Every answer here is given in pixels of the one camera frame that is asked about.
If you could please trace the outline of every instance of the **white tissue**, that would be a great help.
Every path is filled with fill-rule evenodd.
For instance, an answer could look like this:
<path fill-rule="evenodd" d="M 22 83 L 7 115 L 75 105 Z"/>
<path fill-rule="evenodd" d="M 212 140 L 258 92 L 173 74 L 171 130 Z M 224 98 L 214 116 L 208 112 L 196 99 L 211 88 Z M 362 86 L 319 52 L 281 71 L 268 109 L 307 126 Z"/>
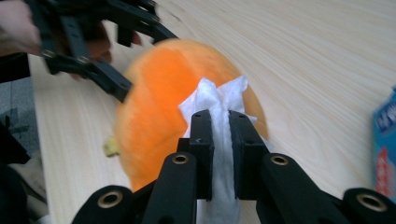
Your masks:
<path fill-rule="evenodd" d="M 229 112 L 233 110 L 245 114 L 242 92 L 248 80 L 238 77 L 216 88 L 207 78 L 202 78 L 179 109 L 189 128 L 184 137 L 190 137 L 191 116 L 198 111 L 209 110 L 212 119 L 212 133 L 215 145 L 212 176 L 212 201 L 198 201 L 197 223 L 223 224 L 238 223 L 240 204 L 235 199 L 233 189 L 233 148 L 231 140 Z"/>

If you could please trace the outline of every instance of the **orange plush toy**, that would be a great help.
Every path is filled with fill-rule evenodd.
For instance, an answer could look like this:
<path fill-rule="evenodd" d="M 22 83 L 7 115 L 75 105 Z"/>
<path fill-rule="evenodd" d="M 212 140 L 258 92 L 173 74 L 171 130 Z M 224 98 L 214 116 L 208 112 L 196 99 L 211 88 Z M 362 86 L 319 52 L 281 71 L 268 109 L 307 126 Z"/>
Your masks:
<path fill-rule="evenodd" d="M 178 138 L 188 128 L 178 106 L 199 81 L 206 77 L 218 87 L 240 75 L 217 50 L 191 40 L 165 40 L 134 61 L 125 74 L 134 86 L 118 106 L 114 139 L 107 145 L 120 155 L 133 191 L 157 179 L 165 157 L 176 152 Z M 251 88 L 243 101 L 266 138 L 265 117 Z"/>

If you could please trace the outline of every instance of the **blue box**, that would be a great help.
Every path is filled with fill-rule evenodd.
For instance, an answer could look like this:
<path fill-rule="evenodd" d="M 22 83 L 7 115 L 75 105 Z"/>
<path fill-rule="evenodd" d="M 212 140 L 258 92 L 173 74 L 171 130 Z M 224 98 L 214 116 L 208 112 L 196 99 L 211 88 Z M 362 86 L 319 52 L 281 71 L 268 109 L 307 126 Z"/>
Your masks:
<path fill-rule="evenodd" d="M 396 87 L 374 112 L 375 190 L 396 203 Z"/>

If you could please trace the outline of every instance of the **human hand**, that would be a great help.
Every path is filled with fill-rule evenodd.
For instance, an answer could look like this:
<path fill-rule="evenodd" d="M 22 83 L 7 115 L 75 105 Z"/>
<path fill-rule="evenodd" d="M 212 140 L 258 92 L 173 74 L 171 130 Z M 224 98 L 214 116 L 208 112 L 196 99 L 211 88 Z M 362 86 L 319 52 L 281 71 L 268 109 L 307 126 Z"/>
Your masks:
<path fill-rule="evenodd" d="M 103 58 L 111 62 L 106 29 L 101 22 L 97 25 L 96 38 L 86 43 L 88 51 L 93 60 Z M 57 36 L 61 46 L 68 49 L 65 36 L 61 32 Z M 137 45 L 142 43 L 136 32 L 132 42 Z M 22 0 L 0 1 L 0 56 L 16 52 L 40 56 L 40 45 L 39 31 L 32 22 L 30 8 Z"/>
<path fill-rule="evenodd" d="M 17 52 L 39 55 L 39 32 L 22 0 L 0 1 L 0 56 Z"/>

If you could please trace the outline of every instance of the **light wood surface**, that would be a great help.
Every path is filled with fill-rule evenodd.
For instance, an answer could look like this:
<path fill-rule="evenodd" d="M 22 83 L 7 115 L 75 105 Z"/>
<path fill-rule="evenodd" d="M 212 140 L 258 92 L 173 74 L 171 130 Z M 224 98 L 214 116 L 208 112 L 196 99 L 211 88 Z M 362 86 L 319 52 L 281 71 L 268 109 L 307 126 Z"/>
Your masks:
<path fill-rule="evenodd" d="M 266 112 L 275 151 L 293 157 L 336 197 L 372 186 L 372 113 L 396 84 L 396 2 L 162 0 L 163 24 L 224 53 Z M 114 35 L 112 24 L 106 27 Z M 151 48 L 113 46 L 124 71 Z M 89 80 L 53 77 L 31 57 L 40 146 L 53 223 L 70 223 L 101 187 L 128 186 L 102 144 L 116 100 Z M 257 223 L 243 203 L 241 223 Z"/>

